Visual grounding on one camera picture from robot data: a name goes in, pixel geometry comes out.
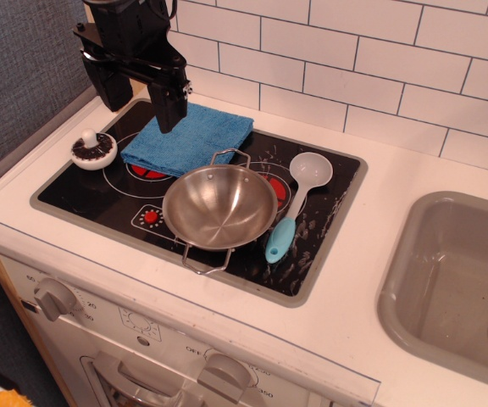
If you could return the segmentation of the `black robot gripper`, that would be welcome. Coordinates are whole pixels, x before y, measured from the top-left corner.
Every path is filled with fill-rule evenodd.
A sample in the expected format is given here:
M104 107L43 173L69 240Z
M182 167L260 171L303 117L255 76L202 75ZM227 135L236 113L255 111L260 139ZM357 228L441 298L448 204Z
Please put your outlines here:
M169 43L177 2L86 1L94 21L79 23L82 62L98 96L112 112L133 97L130 79L147 84L162 134L187 116L191 82L186 59Z

